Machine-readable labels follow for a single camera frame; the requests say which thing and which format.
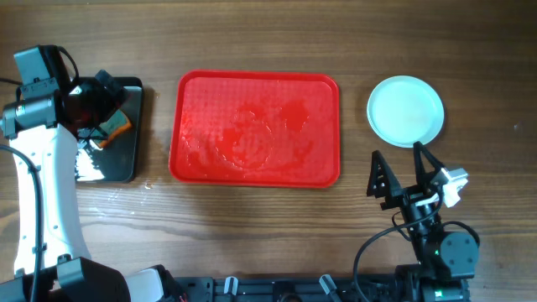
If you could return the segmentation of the orange green sponge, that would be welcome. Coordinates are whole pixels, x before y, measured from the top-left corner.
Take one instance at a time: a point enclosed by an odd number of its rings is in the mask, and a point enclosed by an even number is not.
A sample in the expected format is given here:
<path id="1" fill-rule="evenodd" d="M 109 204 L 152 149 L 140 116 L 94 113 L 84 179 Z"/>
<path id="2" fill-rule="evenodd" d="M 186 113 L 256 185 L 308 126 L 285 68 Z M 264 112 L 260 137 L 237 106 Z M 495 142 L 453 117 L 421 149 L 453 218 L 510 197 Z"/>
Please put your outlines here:
<path id="1" fill-rule="evenodd" d="M 97 129 L 99 138 L 93 138 L 93 142 L 98 148 L 105 148 L 114 138 L 125 133 L 132 126 L 127 115 L 118 110 L 99 126 Z"/>

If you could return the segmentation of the white plate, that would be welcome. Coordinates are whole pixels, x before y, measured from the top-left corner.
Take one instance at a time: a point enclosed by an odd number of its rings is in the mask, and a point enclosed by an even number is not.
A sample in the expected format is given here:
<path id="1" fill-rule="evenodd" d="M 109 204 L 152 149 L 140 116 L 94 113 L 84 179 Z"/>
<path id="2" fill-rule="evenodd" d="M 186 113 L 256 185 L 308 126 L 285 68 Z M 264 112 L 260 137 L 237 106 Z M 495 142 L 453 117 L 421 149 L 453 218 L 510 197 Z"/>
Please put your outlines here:
<path id="1" fill-rule="evenodd" d="M 432 142 L 446 119 L 436 90 L 409 75 L 391 76 L 379 82 L 369 95 L 366 115 L 371 129 L 384 142 L 400 148 Z"/>

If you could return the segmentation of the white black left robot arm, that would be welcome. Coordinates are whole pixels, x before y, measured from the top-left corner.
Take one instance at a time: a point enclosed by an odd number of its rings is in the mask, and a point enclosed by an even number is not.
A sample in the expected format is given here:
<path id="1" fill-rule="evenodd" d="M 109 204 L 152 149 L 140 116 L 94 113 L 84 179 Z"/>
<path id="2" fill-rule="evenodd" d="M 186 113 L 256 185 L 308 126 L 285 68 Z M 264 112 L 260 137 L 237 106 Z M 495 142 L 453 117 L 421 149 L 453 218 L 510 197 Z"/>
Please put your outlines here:
<path id="1" fill-rule="evenodd" d="M 124 102 L 143 97 L 137 78 L 100 70 L 79 81 L 48 71 L 25 75 L 5 106 L 1 129 L 18 173 L 20 239 L 15 277 L 3 301 L 182 301 L 157 265 L 128 277 L 91 260 L 76 199 L 77 128 L 106 122 Z"/>

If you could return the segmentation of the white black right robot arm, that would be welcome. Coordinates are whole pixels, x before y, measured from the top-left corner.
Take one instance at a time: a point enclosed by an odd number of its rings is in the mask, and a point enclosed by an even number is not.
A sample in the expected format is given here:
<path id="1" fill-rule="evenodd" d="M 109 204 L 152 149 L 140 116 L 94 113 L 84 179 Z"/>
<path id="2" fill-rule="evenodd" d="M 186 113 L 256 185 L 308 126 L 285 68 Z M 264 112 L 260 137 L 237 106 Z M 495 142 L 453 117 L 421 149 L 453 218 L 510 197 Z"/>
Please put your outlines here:
<path id="1" fill-rule="evenodd" d="M 412 245 L 417 262 L 396 267 L 387 282 L 355 275 L 358 293 L 365 299 L 386 301 L 468 301 L 468 281 L 475 275 L 480 238 L 475 230 L 458 222 L 457 232 L 440 216 L 442 207 L 460 201 L 468 182 L 463 168 L 448 169 L 422 143 L 413 146 L 415 185 L 403 187 L 379 151 L 372 153 L 367 194 L 381 200 L 382 210 L 399 209 L 403 224 L 368 239 L 373 243 L 399 232 Z"/>

